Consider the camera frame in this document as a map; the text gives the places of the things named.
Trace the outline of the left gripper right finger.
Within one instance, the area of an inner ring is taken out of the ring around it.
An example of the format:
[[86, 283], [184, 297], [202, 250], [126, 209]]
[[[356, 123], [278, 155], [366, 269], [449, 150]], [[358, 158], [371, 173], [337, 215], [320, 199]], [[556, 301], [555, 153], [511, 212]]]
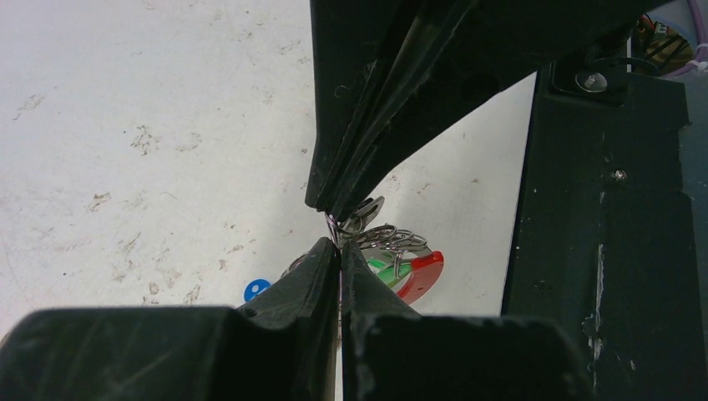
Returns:
[[591, 400], [579, 354], [552, 322], [423, 316], [341, 251], [346, 400]]

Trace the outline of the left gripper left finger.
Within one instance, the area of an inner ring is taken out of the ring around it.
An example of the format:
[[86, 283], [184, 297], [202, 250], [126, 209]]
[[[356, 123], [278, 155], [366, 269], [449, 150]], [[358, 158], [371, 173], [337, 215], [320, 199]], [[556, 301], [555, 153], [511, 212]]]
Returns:
[[1, 349], [4, 400], [332, 400], [340, 254], [321, 238], [240, 307], [51, 309]]

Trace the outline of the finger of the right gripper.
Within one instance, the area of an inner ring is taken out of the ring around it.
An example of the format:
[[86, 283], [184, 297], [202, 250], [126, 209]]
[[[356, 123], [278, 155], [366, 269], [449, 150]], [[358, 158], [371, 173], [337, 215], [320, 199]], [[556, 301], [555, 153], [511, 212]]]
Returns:
[[338, 221], [394, 167], [493, 96], [658, 7], [656, 1], [419, 2], [357, 125], [357, 147], [327, 213]]
[[312, 1], [316, 145], [305, 203], [331, 213], [360, 122], [402, 46], [419, 1]]

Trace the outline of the green key tag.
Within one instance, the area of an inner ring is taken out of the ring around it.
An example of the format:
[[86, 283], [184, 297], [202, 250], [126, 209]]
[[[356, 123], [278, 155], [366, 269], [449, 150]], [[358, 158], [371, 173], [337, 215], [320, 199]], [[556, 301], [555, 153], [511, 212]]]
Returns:
[[395, 266], [392, 262], [369, 258], [367, 264], [378, 279], [393, 291], [398, 291], [407, 282], [412, 272], [410, 263]]

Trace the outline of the large keyring with red sleeve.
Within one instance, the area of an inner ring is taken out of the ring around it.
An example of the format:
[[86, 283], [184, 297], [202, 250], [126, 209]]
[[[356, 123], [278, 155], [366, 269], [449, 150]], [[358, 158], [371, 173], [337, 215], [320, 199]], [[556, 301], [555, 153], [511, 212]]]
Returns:
[[369, 258], [392, 262], [395, 266], [410, 263], [412, 272], [407, 282], [398, 291], [390, 289], [408, 305], [429, 292], [443, 273], [443, 254], [432, 250], [427, 239], [413, 231], [384, 224], [367, 227], [356, 236], [346, 235], [340, 228], [341, 223], [331, 216], [327, 217], [327, 225], [337, 245], [355, 242], [366, 264]]

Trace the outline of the silver key with black tag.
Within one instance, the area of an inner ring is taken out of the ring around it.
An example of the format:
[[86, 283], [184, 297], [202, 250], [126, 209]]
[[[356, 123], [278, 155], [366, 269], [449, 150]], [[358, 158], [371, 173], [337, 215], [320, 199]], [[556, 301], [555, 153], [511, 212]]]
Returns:
[[384, 196], [364, 200], [352, 214], [341, 223], [340, 228], [346, 235], [358, 235], [375, 220], [385, 203]]

